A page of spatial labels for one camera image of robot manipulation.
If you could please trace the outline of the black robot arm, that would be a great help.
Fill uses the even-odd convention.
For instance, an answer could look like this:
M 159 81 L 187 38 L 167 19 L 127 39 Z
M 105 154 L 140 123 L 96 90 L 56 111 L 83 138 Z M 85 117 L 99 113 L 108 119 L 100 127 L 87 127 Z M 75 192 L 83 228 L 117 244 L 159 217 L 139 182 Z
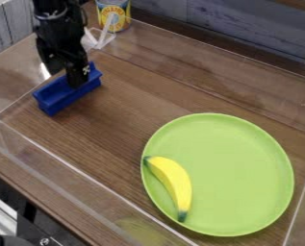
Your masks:
M 48 72 L 65 70 L 69 87 L 87 82 L 88 61 L 81 45 L 85 16 L 77 0 L 32 0 L 36 49 Z

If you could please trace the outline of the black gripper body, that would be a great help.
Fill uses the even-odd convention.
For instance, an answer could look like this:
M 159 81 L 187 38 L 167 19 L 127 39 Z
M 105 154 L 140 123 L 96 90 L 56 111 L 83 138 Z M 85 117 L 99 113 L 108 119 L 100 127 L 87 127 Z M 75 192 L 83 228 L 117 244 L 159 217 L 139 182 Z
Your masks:
M 36 49 L 51 74 L 67 61 L 87 60 L 81 45 L 84 18 L 80 12 L 36 12 Z

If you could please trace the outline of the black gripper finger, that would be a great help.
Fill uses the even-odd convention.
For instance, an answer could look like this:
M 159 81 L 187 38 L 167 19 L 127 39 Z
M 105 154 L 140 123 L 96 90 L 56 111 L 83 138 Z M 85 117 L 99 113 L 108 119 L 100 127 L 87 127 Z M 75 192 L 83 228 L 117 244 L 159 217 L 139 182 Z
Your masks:
M 64 63 L 67 83 L 71 88 L 77 88 L 87 82 L 89 67 L 87 60 L 67 61 Z

